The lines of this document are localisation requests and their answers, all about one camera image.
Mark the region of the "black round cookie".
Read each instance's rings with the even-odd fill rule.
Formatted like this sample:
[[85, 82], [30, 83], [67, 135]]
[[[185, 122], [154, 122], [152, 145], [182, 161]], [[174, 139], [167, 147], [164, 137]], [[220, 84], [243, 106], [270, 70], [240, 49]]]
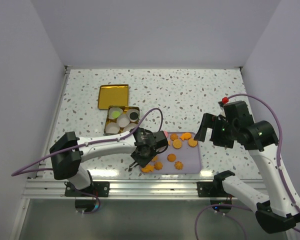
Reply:
[[139, 114], [137, 112], [131, 112], [129, 114], [129, 119], [134, 122], [139, 118]]

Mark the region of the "gold cookie tin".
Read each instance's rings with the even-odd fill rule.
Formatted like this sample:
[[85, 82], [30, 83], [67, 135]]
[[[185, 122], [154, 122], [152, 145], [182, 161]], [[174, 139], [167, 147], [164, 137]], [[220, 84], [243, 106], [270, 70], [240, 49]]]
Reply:
[[140, 120], [140, 108], [135, 106], [110, 106], [107, 111], [104, 134], [116, 135], [130, 131]]

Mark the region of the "green round cookie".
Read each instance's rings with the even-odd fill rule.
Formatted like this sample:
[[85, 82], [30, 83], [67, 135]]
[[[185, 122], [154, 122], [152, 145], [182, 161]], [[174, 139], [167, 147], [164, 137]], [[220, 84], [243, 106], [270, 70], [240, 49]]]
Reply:
[[120, 115], [121, 115], [120, 111], [113, 111], [112, 114], [111, 114], [111, 117], [113, 119], [117, 119]]

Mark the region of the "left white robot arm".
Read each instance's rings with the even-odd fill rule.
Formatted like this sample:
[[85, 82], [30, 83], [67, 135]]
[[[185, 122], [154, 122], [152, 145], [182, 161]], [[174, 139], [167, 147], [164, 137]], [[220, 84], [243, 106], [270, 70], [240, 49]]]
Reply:
[[50, 149], [50, 159], [55, 180], [67, 180], [82, 196], [93, 193], [91, 174], [81, 166], [83, 162], [98, 157], [128, 154], [133, 159], [128, 170], [146, 167], [157, 155], [167, 150], [168, 133], [151, 132], [137, 127], [130, 131], [101, 137], [76, 136], [66, 132]]

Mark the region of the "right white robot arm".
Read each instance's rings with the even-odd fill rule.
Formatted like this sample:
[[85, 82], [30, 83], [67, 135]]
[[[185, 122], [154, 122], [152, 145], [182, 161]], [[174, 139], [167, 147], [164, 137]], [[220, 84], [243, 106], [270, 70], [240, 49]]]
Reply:
[[263, 194], [226, 170], [213, 177], [212, 193], [232, 195], [254, 214], [268, 234], [285, 232], [300, 223], [300, 197], [280, 159], [280, 141], [273, 126], [265, 120], [255, 122], [245, 101], [222, 103], [224, 113], [204, 113], [194, 139], [204, 142], [211, 129], [214, 146], [233, 148], [238, 142], [255, 162], [267, 194]]

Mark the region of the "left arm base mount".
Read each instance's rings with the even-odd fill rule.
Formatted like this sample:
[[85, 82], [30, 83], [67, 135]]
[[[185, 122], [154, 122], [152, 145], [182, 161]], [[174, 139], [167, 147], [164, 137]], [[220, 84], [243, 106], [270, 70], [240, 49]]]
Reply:
[[64, 182], [66, 197], [105, 197], [109, 196], [110, 183], [108, 181], [95, 181], [91, 173], [87, 171], [90, 180], [90, 186], [78, 190], [71, 182]]

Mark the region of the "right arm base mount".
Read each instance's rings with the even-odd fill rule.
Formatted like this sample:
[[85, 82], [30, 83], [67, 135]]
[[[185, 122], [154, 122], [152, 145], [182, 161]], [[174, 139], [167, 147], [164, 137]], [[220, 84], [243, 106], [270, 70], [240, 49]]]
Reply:
[[235, 173], [226, 170], [216, 174], [212, 181], [198, 181], [196, 183], [197, 195], [199, 198], [222, 198], [227, 197], [229, 194], [225, 192], [222, 182]]

